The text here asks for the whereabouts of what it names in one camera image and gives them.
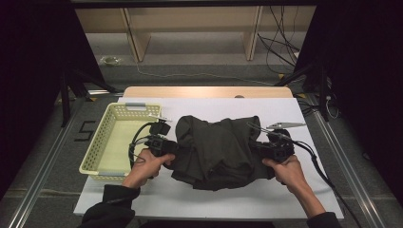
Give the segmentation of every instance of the cable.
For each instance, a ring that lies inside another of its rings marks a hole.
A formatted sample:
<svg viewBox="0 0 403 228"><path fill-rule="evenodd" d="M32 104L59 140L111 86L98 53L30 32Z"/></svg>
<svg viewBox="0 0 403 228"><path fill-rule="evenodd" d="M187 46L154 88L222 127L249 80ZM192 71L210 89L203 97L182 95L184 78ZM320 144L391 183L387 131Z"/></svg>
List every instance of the cable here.
<svg viewBox="0 0 403 228"><path fill-rule="evenodd" d="M276 25L278 26L279 33L281 34L282 38L284 39L285 44L287 44L287 47L293 47L293 45L287 40L287 38L285 37L285 34L284 34L284 20L283 20L284 6L281 7L281 19L280 19L280 22L278 22L278 19L277 19L276 15L274 14L272 7L269 7L269 8L270 8L270 11L273 14L273 18L276 21ZM287 48L287 51L288 51L292 61L294 61L294 58L291 56L290 50L288 48Z"/></svg>
<svg viewBox="0 0 403 228"><path fill-rule="evenodd" d="M291 65L291 66L295 66L294 64L292 64L291 62L289 62L288 60L284 59L284 57L282 57L281 55L279 55L278 53L276 53L272 48L272 44L274 43L274 40L272 40L272 43L270 44L270 47L267 46L266 43L264 43L264 41L262 40L261 36L258 34L258 37L260 38L260 40L262 41L263 45L269 50L271 51L273 54L275 54L277 57L279 57L280 59L282 59L283 61L287 62L287 64Z"/></svg>
<svg viewBox="0 0 403 228"><path fill-rule="evenodd" d="M239 77L234 77L234 76L220 76L220 75L216 75L216 74L210 74L210 73L196 73L196 74L168 74L168 75L159 75L159 74L152 74L152 73L145 73L140 71L139 65L137 62L136 63L136 67L137 67L137 71L140 74L143 74L145 76L152 76L152 77L157 77L157 78L171 78L171 77L179 77L179 76L183 76L183 77L195 77L195 76L211 76L211 77L215 77L215 78L224 78L224 79L236 79L236 80L240 80L240 81L244 81L247 83L255 83L255 84L262 84L262 85L266 85L266 86L273 86L273 84L268 84L268 83L264 83L261 81L256 81L256 80L248 80L248 79L242 79Z"/></svg>
<svg viewBox="0 0 403 228"><path fill-rule="evenodd" d="M284 49L284 46L282 46L282 47L279 49L279 54L280 54L280 55L282 54L282 50L283 50L283 49ZM284 66L285 69L287 69L287 70L289 70L289 71L291 71L291 72L294 71L293 69L287 68L287 66L281 61L281 59L279 59L279 61L282 63L282 65Z"/></svg>
<svg viewBox="0 0 403 228"><path fill-rule="evenodd" d="M295 79L293 82L291 82L291 83L289 83L289 84L294 84L294 83L297 83L297 82L304 81L305 78L306 78L306 75L303 75L303 76L299 77L299 79Z"/></svg>
<svg viewBox="0 0 403 228"><path fill-rule="evenodd" d="M297 100L297 102L300 106L307 106L306 108L301 109L302 115L304 117L307 117L307 116L311 115L312 113L317 112L317 109L319 108L319 105L308 104L305 101Z"/></svg>
<svg viewBox="0 0 403 228"><path fill-rule="evenodd" d="M330 101L330 100L327 100L327 101L326 101L326 109L327 109L327 111L328 111L328 113L329 113L329 116L331 116L333 119L337 119L337 118L338 118L339 111L338 111L338 109L337 109L337 113L336 113L336 115L334 116L334 115L330 112L330 110L329 110L329 101Z"/></svg>
<svg viewBox="0 0 403 228"><path fill-rule="evenodd" d="M287 44L285 44L285 43L282 43L281 41L273 40L273 39L270 39L270 38L267 38L267 37L262 37L262 36L260 36L259 34L258 34L258 36L259 36L261 39L263 39L263 40L272 41L272 42L274 42L274 43L278 43L278 44L281 44L281 45L284 45L284 46L287 45ZM290 47L290 48L292 48L293 50L296 50L296 51L300 51L300 49L299 49L298 47Z"/></svg>
<svg viewBox="0 0 403 228"><path fill-rule="evenodd" d="M278 34L278 29L276 30L276 34L275 34L275 36L273 37L273 39L270 39L272 42L270 43L270 46L269 46L269 47L267 47L267 44L262 40L262 37L260 36L260 34L258 34L258 37L260 38L260 40L261 40L261 42L263 43L263 45L267 48L267 53L266 53L266 65L267 65L267 68L268 68L270 71L272 71L272 72L274 72L274 73L276 73L276 74L287 74L287 73L277 72L277 71L273 70L272 68L270 68L270 65L269 65L269 62L268 62L268 58L269 58L269 53L270 53L270 51L272 51L272 53L274 53L275 55L277 55L279 58L282 58L282 57L280 57L280 55L278 55L275 51L272 50L272 45L273 45L273 43L276 41L277 34Z"/></svg>
<svg viewBox="0 0 403 228"><path fill-rule="evenodd" d="M290 42L293 40L294 34L296 33L296 20L298 16L299 6L297 6L296 15L294 16L294 24L293 24L293 34L291 34Z"/></svg>
<svg viewBox="0 0 403 228"><path fill-rule="evenodd" d="M314 164L315 169L317 170L318 174L320 175L320 177L332 188L332 190L335 192L335 194L338 196L338 198L340 199L340 201L343 203L343 205L346 207L347 211L349 211L349 213L352 215L353 220L355 221L356 225L361 228L361 224L358 221L358 218L356 217L355 213L353 212L353 210L350 208L350 206L347 204L347 202L344 200L343 197L341 197L340 193L336 190L335 185L330 181L330 179L328 177L326 177L326 175L322 172L322 170L320 169L318 163L317 163L317 156L314 153L314 150L305 142L298 142L298 141L292 141L293 144L305 149L310 155L311 155L311 159L312 159L312 163Z"/></svg>
<svg viewBox="0 0 403 228"><path fill-rule="evenodd" d="M136 132L136 134L134 135L133 140L131 141L131 144L128 147L128 158L130 159L130 167L131 168L133 168L134 163L137 162L137 159L135 161L134 157L137 157L137 158L141 159L142 161L140 161L140 162L146 162L146 160L144 158L134 154L134 148L136 147L136 142L137 141L144 139L144 138L140 138L140 139L137 140L137 137L139 137L139 135L143 131L143 129L145 129L147 126L150 126L150 125L152 125L152 123L146 123L146 124L142 125L139 128L139 130Z"/></svg>

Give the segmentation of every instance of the black curtain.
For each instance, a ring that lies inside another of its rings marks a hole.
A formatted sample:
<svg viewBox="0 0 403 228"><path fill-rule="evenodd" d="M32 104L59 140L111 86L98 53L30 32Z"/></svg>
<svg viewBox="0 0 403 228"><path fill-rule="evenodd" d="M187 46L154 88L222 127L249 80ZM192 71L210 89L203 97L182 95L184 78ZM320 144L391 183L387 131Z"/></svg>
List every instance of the black curtain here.
<svg viewBox="0 0 403 228"><path fill-rule="evenodd" d="M397 1L366 1L351 15L330 64L333 92L372 163L403 205L403 20Z"/></svg>
<svg viewBox="0 0 403 228"><path fill-rule="evenodd" d="M77 67L98 80L104 79L75 11L68 4L8 1L1 3L0 21L3 198L48 120L62 73Z"/></svg>

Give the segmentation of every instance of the person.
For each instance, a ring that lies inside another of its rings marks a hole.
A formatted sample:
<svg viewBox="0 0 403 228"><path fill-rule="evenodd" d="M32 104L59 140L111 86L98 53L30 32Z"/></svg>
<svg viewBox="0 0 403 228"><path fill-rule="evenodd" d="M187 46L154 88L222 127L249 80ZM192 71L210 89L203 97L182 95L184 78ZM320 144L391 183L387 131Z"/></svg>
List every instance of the person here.
<svg viewBox="0 0 403 228"><path fill-rule="evenodd" d="M135 216L135 212L131 210L131 203L140 195L140 187L147 182L148 178L158 176L162 164L169 165L174 159L173 154L156 158L149 149L143 149L122 185L107 184L103 201L85 212L79 227L126 227ZM296 155L292 155L283 163L269 159L263 159L262 162L272 167L276 173L276 180L285 184L296 196L308 217L308 227L341 227L335 213L326 212L315 196L303 175Z"/></svg>

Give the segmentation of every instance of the basket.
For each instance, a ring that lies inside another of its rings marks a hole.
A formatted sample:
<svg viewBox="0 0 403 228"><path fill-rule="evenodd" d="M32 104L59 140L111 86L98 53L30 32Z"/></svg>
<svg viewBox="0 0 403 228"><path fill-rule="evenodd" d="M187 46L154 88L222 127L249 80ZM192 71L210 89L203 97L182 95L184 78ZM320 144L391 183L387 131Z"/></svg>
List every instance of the basket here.
<svg viewBox="0 0 403 228"><path fill-rule="evenodd" d="M128 145L142 125L158 121L155 117L160 114L159 104L109 104L80 165L80 173L96 181L123 181L130 172ZM139 138L146 135L147 128ZM143 148L144 145L136 146L134 153L138 155Z"/></svg>

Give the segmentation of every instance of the left hand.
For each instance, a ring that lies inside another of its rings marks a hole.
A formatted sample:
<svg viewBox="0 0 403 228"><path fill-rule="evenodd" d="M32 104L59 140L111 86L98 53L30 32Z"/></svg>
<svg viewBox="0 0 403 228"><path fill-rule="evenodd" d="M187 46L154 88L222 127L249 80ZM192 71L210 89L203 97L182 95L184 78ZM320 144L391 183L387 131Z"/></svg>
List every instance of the left hand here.
<svg viewBox="0 0 403 228"><path fill-rule="evenodd" d="M145 185L148 178L158 176L162 164L166 163L169 165L175 159L175 155L173 154L166 154L156 158L149 149L143 149L139 157L130 173L122 182L122 186L139 188Z"/></svg>

